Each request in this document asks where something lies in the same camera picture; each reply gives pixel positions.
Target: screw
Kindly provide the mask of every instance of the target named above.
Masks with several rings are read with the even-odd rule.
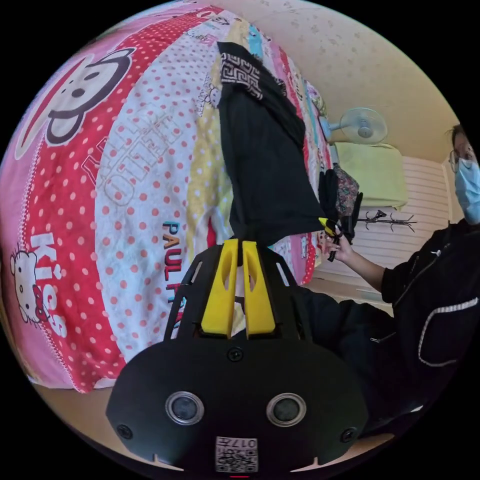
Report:
[[[244,353],[240,348],[238,348],[237,346],[234,346],[226,353],[226,357],[231,362],[239,362],[244,357]]]
[[[130,440],[134,434],[126,425],[119,425],[116,428],[117,433],[125,440]]]
[[[354,437],[355,433],[357,432],[357,429],[355,427],[352,428],[347,428],[340,436],[340,440],[344,443],[347,444],[348,442],[351,442]]]

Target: eyeglasses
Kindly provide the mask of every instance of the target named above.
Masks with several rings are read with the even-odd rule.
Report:
[[[448,162],[450,163],[451,170],[454,174],[456,174],[459,171],[459,159],[462,158],[464,160],[468,160],[470,162],[476,162],[477,157],[475,156],[473,150],[469,148],[466,152],[465,155],[459,155],[459,153],[455,150],[452,150],[450,152],[450,156],[448,158]]]

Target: pink bedspread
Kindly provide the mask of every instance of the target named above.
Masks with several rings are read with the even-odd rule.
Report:
[[[231,235],[217,41],[242,44],[285,81],[306,125],[315,191],[330,168],[315,90],[231,12],[160,6],[77,53],[30,106],[0,171],[3,300],[35,381],[80,392],[112,385],[163,339],[194,256]],[[299,283],[310,280],[310,234],[272,248]]]

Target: qr code label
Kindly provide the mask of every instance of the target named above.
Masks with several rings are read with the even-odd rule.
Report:
[[[259,471],[256,438],[218,436],[215,445],[215,467],[222,473],[253,473]]]

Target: blue face mask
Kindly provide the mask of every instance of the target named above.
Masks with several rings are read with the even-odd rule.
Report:
[[[480,165],[476,161],[458,160],[455,192],[465,220],[470,225],[480,224]]]

